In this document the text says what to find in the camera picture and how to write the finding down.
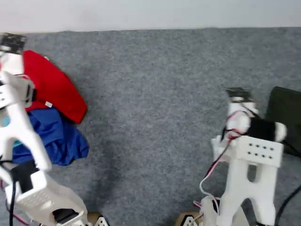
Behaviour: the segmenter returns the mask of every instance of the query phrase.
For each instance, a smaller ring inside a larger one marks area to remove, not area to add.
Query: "white wire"
[[[204,214],[202,213],[202,214],[198,215],[196,218],[194,218],[193,221],[190,223],[189,226],[192,226],[193,223],[196,222],[196,220],[199,219],[199,218],[201,218],[203,215],[204,215]]]
[[[208,175],[207,175],[206,177],[204,177],[204,179],[199,183],[199,188],[200,188],[201,192],[202,192],[204,195],[208,195],[208,196],[210,196],[210,197],[212,198],[212,200],[214,201],[215,206],[216,206],[217,215],[219,215],[219,214],[220,214],[220,211],[219,211],[219,207],[218,207],[216,198],[215,198],[211,193],[206,192],[206,191],[203,189],[203,187],[202,187],[203,182],[211,175],[212,172],[213,172],[213,170],[211,170],[211,172],[208,173]]]

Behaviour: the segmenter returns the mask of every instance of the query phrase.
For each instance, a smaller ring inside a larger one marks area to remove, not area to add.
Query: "red wire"
[[[232,118],[235,114],[237,114],[238,112],[243,112],[243,113],[245,113],[247,116],[249,116],[248,112],[242,111],[242,110],[237,110],[237,111],[232,112],[232,114],[229,115],[229,116],[227,117],[227,121],[228,121],[230,118]]]
[[[223,150],[223,152],[218,156],[218,158],[211,164],[211,166],[209,167],[209,169],[208,169],[207,173],[205,174],[204,178],[207,177],[208,174],[211,172],[212,168],[214,168],[214,167],[217,165],[218,161],[221,159],[221,157],[225,154],[226,150],[228,149],[228,147],[229,147],[231,141],[234,140],[234,139],[236,139],[236,138],[238,138],[238,137],[239,137],[239,136],[231,136],[231,137],[229,137],[229,141],[228,141],[228,143],[227,143],[226,148],[225,148],[225,149]]]

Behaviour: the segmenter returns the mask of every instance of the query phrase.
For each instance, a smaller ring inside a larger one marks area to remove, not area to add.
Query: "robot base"
[[[203,221],[199,226],[216,226],[217,213],[214,210],[214,203],[212,202],[211,197],[206,196],[203,198],[201,205],[201,211],[204,213],[204,215]],[[238,211],[234,215],[232,226],[250,226],[241,207],[239,207]]]

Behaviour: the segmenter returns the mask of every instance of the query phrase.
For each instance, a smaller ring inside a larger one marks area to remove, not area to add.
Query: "blue cloth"
[[[88,155],[86,139],[55,108],[32,110],[28,112],[28,116],[53,164],[66,166],[72,160]],[[13,163],[20,164],[29,160],[33,160],[33,157],[27,147],[23,144],[14,147]]]

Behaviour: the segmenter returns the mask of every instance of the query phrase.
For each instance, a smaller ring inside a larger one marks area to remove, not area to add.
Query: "black object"
[[[286,142],[296,150],[301,150],[301,92],[274,87],[269,97],[265,118],[285,124],[287,126]],[[301,154],[287,146],[284,152],[298,157]]]
[[[55,221],[60,224],[64,224],[67,221],[75,218],[79,213],[75,212],[73,209],[58,209],[52,212]]]
[[[23,35],[5,33],[0,42],[0,51],[22,54],[25,42],[26,37]]]
[[[13,180],[19,181],[22,193],[33,189],[30,175],[37,171],[39,169],[36,168],[34,161],[21,163],[11,170]]]
[[[226,88],[226,92],[230,98],[241,97],[241,100],[232,101],[233,103],[253,102],[251,93],[249,90],[241,87]]]
[[[251,118],[250,128],[247,131],[248,136],[275,141],[275,122],[259,118]]]

